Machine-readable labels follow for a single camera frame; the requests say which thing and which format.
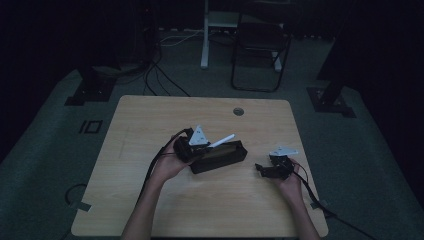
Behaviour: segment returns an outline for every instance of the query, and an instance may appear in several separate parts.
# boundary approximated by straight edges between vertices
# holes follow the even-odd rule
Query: black chair
[[[293,32],[300,22],[301,8],[287,1],[253,0],[245,2],[240,9],[236,30],[236,41],[232,55],[231,86],[238,90],[273,92],[281,84],[284,67],[289,53]],[[259,52],[268,52],[266,56],[272,60],[271,66],[284,52],[281,62],[281,71],[275,87],[269,89],[242,87],[235,84],[235,67],[238,49],[242,48],[253,53],[254,57]]]

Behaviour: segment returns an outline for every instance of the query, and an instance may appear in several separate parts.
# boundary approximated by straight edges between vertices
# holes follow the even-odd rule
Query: wooden table
[[[234,108],[242,108],[237,116]],[[137,201],[147,168],[178,131],[201,124],[210,142],[231,133],[248,150],[243,162],[200,174],[189,168],[165,184],[153,223],[155,237],[295,236],[284,199],[254,164],[270,166],[268,153],[283,145],[315,186],[290,104],[284,100],[124,96],[121,98],[78,210],[77,236],[119,236]],[[304,202],[320,236],[328,233],[321,210]]]

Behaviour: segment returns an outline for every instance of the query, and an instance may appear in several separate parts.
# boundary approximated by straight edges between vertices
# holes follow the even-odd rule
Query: person's right hand
[[[299,164],[293,159],[290,160],[294,163],[294,172],[297,173]],[[272,181],[290,205],[299,202],[303,204],[301,181],[295,174],[291,174],[286,180],[273,178]]]

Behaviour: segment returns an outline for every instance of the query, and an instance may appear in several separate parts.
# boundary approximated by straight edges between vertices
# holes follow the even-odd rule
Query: hand
[[[290,160],[294,163],[294,172],[299,172],[299,164],[293,159]],[[272,181],[290,205],[303,204],[301,182],[295,174],[291,174],[286,180],[273,178]]]
[[[190,163],[184,163],[178,159],[175,154],[173,146],[177,139],[178,137],[168,145],[163,151],[162,156],[159,157],[150,177],[152,180],[163,184],[167,180],[177,176],[181,170],[190,165]]]

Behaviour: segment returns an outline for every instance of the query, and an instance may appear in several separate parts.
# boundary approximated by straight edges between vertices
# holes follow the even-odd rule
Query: dark background
[[[148,61],[146,27],[202,28],[203,1],[154,2],[154,6],[147,0],[0,3],[0,160],[70,71],[83,65],[119,68],[125,62]],[[211,0],[210,9],[230,11],[240,2]],[[304,9],[298,37],[336,38],[319,78],[360,92],[422,203],[422,1],[297,2]]]

